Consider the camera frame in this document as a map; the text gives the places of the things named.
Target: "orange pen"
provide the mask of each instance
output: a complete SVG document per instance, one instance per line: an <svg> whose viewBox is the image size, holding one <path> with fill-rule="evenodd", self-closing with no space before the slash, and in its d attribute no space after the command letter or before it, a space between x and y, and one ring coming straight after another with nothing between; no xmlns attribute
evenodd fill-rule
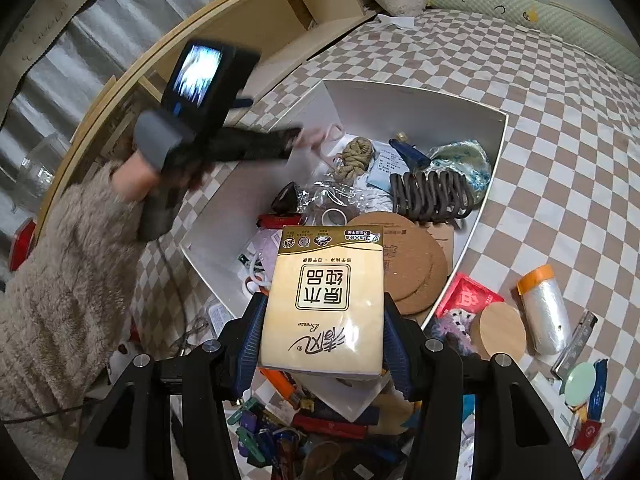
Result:
<svg viewBox="0 0 640 480"><path fill-rule="evenodd" d="M281 371L260 368L260 373L267 378L282 397L289 401L289 404L291 404L294 409L297 410L300 407L300 396Z"/></svg>

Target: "packing tape roll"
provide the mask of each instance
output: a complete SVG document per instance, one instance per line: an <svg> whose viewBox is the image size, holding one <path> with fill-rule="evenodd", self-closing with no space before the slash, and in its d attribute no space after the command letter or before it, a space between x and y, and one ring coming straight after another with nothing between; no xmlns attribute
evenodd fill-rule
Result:
<svg viewBox="0 0 640 480"><path fill-rule="evenodd" d="M325 226L347 225L347 215L343 211L335 208L327 209L320 217L320 222Z"/></svg>

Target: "checkered bedsheet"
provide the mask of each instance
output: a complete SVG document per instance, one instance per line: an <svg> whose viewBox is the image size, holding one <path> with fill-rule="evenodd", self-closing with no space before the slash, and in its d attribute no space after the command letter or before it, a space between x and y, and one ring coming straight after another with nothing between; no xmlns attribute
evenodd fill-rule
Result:
<svg viewBox="0 0 640 480"><path fill-rule="evenodd" d="M585 308L600 317L581 358L609 358L604 419L620 432L616 457L640 420L638 86L555 36L429 10L415 30L362 25L295 70L241 122L268 128L322 78L435 89L509 113L502 159L460 270L509 301L520 276L551 263L572 324ZM190 319L210 292L177 243L230 170L216 168L162 239ZM162 356L182 321L159 262L149 245L132 310L143 344ZM548 375L550 364L527 354L520 367L533 377Z"/></svg>

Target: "blue pen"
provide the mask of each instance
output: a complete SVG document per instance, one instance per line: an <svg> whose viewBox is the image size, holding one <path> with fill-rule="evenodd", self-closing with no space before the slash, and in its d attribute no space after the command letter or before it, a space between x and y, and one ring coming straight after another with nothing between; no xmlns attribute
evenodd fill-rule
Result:
<svg viewBox="0 0 640 480"><path fill-rule="evenodd" d="M596 384L591 392L591 397L589 397L587 418L599 422L602 418L604 392L607 388L607 360L599 359L594 362L593 367L596 369Z"/></svg>
<svg viewBox="0 0 640 480"><path fill-rule="evenodd" d="M398 152L411 172L425 170L431 164L431 159L412 145L396 139L389 139L389 145Z"/></svg>

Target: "wooden coaster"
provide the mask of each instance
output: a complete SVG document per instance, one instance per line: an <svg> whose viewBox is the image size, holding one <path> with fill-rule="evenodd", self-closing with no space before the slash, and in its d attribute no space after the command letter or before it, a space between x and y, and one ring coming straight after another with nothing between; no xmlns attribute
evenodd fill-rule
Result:
<svg viewBox="0 0 640 480"><path fill-rule="evenodd" d="M436 300L447 279L447 259L433 236L400 215L382 211L359 215L348 225L384 228L385 291L394 301L424 288L407 312L398 306L401 314L420 312Z"/></svg>
<svg viewBox="0 0 640 480"><path fill-rule="evenodd" d="M527 334L519 312L497 301L488 304L471 323L471 342L484 359L505 353L518 362L527 346Z"/></svg>

